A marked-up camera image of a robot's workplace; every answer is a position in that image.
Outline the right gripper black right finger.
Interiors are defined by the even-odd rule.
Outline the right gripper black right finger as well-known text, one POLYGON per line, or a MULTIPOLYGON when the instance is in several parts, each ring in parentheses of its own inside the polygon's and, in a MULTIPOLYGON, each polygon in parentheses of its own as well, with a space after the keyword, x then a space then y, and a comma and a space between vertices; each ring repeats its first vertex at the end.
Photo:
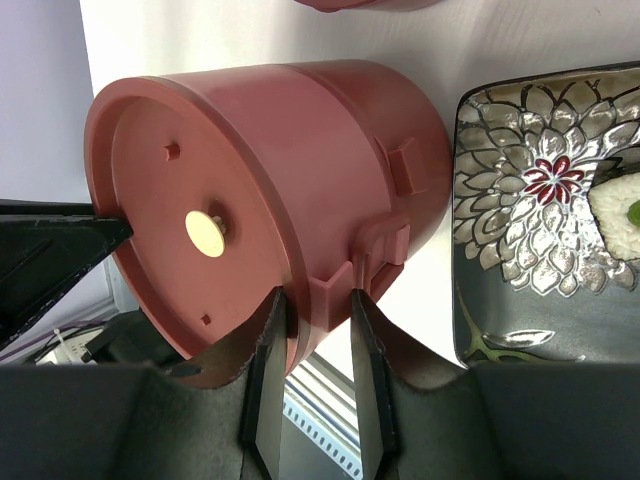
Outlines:
POLYGON ((633 364, 463 369, 351 295, 351 349, 367 479, 635 479, 633 364))

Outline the dark red lid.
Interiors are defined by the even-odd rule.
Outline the dark red lid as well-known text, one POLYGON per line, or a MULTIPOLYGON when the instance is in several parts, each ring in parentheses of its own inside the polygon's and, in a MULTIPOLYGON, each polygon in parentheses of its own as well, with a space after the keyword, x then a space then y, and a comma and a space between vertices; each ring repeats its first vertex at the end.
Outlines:
POLYGON ((97 213, 128 222, 116 250, 134 297, 192 359, 246 321, 299 258, 272 182, 248 143, 196 87, 115 81, 94 99, 84 155, 97 213))

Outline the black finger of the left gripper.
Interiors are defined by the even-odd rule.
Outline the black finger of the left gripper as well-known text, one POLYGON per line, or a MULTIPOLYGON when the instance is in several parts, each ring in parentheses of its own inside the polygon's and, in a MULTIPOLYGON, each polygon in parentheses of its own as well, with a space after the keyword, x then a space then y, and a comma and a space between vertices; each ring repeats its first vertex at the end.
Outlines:
POLYGON ((1 201, 1 343, 31 329, 133 234, 90 204, 1 201))

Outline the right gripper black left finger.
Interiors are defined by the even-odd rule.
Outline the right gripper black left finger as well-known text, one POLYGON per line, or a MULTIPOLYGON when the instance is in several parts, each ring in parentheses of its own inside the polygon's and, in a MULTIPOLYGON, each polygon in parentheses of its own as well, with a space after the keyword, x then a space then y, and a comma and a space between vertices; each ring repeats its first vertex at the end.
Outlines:
POLYGON ((287 298, 273 289, 221 340, 149 364, 5 366, 5 479, 274 479, 287 298))

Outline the pink bowl with handles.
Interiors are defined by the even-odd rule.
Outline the pink bowl with handles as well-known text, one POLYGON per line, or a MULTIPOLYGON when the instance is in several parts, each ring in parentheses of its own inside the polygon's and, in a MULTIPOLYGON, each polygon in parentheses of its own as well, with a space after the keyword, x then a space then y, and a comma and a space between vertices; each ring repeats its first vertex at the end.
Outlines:
POLYGON ((132 237, 116 263, 185 358, 288 303, 288 368, 386 288, 413 231, 385 155, 347 95, 258 65, 115 81, 94 99, 85 162, 96 211, 132 237))

